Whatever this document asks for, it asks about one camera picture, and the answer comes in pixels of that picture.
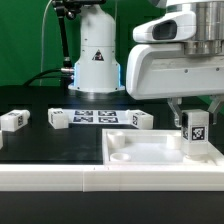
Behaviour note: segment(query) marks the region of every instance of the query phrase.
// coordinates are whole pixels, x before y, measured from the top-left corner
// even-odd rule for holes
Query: white tray
[[[208,155],[191,160],[181,151],[180,131],[103,130],[105,165],[224,165],[224,156],[210,143]]]

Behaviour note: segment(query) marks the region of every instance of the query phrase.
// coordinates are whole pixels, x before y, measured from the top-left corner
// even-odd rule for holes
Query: white cube
[[[1,116],[1,130],[15,132],[28,124],[30,112],[28,110],[13,110]]]
[[[69,126],[68,115],[61,108],[48,110],[48,122],[55,129],[68,128]]]
[[[141,130],[153,129],[154,117],[141,110],[127,110],[126,116],[133,126]]]
[[[182,150],[186,155],[208,153],[209,113],[203,110],[183,111],[186,124],[182,127]]]

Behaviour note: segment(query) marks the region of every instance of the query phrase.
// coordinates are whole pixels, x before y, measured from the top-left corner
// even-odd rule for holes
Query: green backdrop
[[[41,28],[44,10],[49,0],[7,0],[0,3],[0,85],[20,85],[40,72]],[[107,0],[103,10],[114,17],[115,0]],[[122,83],[125,84],[127,57],[136,44],[132,30],[137,25],[157,18],[164,12],[147,0],[117,1],[116,59],[122,66]],[[66,21],[72,61],[80,54],[79,18]],[[45,31],[44,70],[62,66],[62,50],[56,14],[48,11]],[[43,85],[57,85],[44,80]]]

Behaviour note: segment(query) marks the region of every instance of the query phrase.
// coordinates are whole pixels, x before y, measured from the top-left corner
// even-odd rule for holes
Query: black table
[[[29,124],[4,132],[1,164],[102,164],[102,128],[128,125],[70,125],[55,130],[48,108],[141,109],[155,116],[155,129],[175,129],[166,100],[135,101],[129,96],[89,101],[59,87],[0,87],[0,113],[28,109]],[[183,109],[207,109],[198,98],[183,100]],[[224,118],[210,128],[209,140],[224,151]],[[0,192],[0,223],[222,223],[223,192]]]

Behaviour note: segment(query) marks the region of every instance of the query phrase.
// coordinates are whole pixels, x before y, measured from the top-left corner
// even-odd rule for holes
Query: metal bracket
[[[213,114],[213,124],[217,123],[217,114],[224,104],[224,95],[212,96],[212,103],[208,108],[208,112]]]
[[[173,111],[175,118],[174,122],[176,127],[180,128],[182,127],[182,111],[178,105],[182,103],[182,98],[180,97],[175,97],[175,98],[169,98],[168,99],[168,104]]]

